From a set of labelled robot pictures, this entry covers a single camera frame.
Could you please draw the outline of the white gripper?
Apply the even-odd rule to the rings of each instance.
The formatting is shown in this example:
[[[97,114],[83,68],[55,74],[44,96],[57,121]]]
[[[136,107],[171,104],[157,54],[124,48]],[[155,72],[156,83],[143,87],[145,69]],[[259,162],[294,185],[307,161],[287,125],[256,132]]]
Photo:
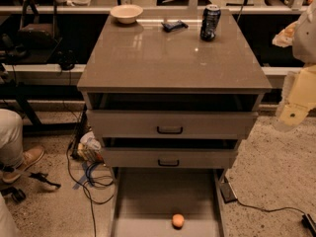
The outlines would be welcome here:
[[[284,100],[276,109],[274,128],[288,132],[297,128],[316,108],[316,65],[289,72],[284,80]]]

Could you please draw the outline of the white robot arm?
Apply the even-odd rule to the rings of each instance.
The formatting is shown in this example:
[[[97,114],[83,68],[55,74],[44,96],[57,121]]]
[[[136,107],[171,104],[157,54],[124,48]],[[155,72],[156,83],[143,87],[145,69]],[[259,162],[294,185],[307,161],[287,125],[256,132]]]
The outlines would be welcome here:
[[[281,101],[276,109],[275,129],[290,131],[316,108],[316,1],[297,21],[276,35],[273,44],[291,45],[293,56],[304,63],[298,72],[289,72],[285,76]]]

